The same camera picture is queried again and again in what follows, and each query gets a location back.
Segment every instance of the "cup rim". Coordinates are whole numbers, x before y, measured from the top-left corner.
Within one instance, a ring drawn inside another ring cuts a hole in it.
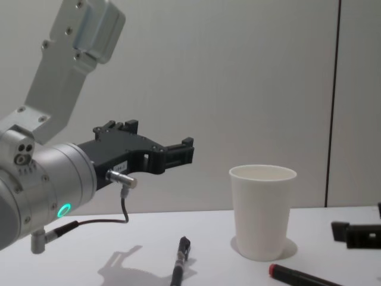
[[[247,168],[247,167],[272,167],[274,169],[286,170],[286,171],[290,172],[292,175],[289,178],[285,178],[285,179],[253,179],[253,178],[238,176],[238,175],[233,173],[237,169],[243,169],[243,168]],[[249,164],[249,165],[236,166],[236,167],[233,167],[229,170],[229,175],[234,177],[234,178],[237,178],[237,179],[243,179],[243,180],[254,181],[254,182],[284,182],[284,181],[293,180],[298,176],[296,171],[294,171],[292,169],[289,169],[286,167],[281,167],[281,166],[276,166],[276,165],[266,165],[266,164]]]

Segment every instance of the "white paper cup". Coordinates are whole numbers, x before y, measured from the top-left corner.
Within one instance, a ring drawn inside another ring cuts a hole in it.
[[[251,260],[276,260],[285,247],[296,172],[246,165],[232,168],[229,174],[239,252]]]

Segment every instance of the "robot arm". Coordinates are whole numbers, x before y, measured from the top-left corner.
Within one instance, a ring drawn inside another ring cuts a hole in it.
[[[138,122],[109,122],[95,140],[34,153],[67,124],[86,75],[106,63],[125,16],[109,0],[63,0],[25,105],[0,121],[0,250],[32,234],[40,253],[44,226],[90,201],[112,182],[133,188],[132,172],[161,174],[192,162],[193,139],[164,147],[139,136]]]
[[[0,134],[16,129],[45,144],[64,129],[86,76],[110,59],[125,21],[107,0],[64,0],[25,104],[0,122]]]

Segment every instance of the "black pen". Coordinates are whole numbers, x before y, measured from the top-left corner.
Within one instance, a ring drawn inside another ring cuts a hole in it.
[[[182,237],[179,243],[179,249],[177,251],[177,259],[174,264],[172,281],[170,286],[181,286],[183,281],[184,264],[188,260],[189,251],[191,250],[191,242]]]

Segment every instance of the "black bracket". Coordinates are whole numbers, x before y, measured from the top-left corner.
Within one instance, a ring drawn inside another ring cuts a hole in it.
[[[146,172],[159,175],[166,169],[191,164],[193,139],[186,138],[181,144],[162,146],[147,137],[138,135],[138,121],[126,123],[110,121],[93,129],[95,140],[79,145],[92,160],[98,189],[109,185],[105,179],[108,170],[118,168],[125,175]]]
[[[378,203],[381,218],[381,203]],[[333,239],[346,243],[347,248],[381,249],[381,225],[351,225],[332,222]]]

